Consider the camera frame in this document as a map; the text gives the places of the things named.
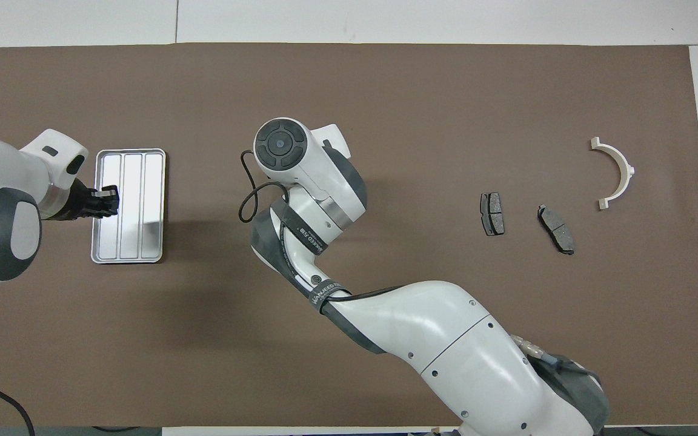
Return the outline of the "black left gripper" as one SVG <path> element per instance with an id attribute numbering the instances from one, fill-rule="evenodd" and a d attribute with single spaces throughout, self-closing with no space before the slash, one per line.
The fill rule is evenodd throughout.
<path id="1" fill-rule="evenodd" d="M 95 196 L 96 193 L 104 201 L 100 207 L 99 199 Z M 118 212 L 119 191 L 117 185 L 103 186 L 98 191 L 94 188 L 88 188 L 79 179 L 75 179 L 64 205 L 64 220 L 116 216 Z"/>

